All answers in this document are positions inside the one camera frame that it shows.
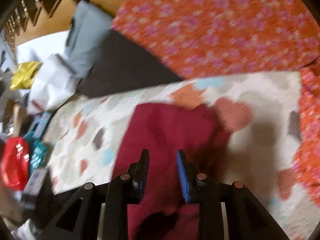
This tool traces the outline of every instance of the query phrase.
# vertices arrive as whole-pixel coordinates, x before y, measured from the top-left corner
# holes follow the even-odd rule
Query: white plastic bag
[[[28,114],[58,109],[75,92],[79,79],[57,54],[50,55],[38,71],[28,98]]]

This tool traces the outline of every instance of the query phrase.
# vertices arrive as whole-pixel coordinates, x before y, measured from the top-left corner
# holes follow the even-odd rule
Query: maroon cloth
[[[193,110],[155,103],[136,107],[113,171],[113,177],[125,173],[131,163],[138,161],[142,149],[149,150],[144,198],[140,205],[128,205],[129,240],[198,239],[198,205],[184,204],[176,153],[184,149],[189,162],[210,174],[229,137],[217,127],[215,117],[205,105]],[[150,217],[159,213],[165,216]]]

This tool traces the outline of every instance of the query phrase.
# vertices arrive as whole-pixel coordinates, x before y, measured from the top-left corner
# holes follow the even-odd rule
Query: yellow wrapper
[[[38,61],[19,64],[17,67],[18,71],[11,78],[10,90],[31,88],[40,65],[41,62]]]

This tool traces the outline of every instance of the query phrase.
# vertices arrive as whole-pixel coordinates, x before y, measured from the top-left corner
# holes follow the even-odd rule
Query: blue gripper pad
[[[189,203],[190,202],[189,181],[187,178],[186,170],[183,165],[180,151],[177,152],[177,165],[178,165],[178,172],[179,172],[182,195],[183,195],[185,202]]]

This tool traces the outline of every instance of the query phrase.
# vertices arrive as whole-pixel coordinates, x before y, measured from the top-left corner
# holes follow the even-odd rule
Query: red plastic object
[[[24,190],[28,182],[29,147],[22,137],[9,138],[1,163],[3,184],[13,190]]]

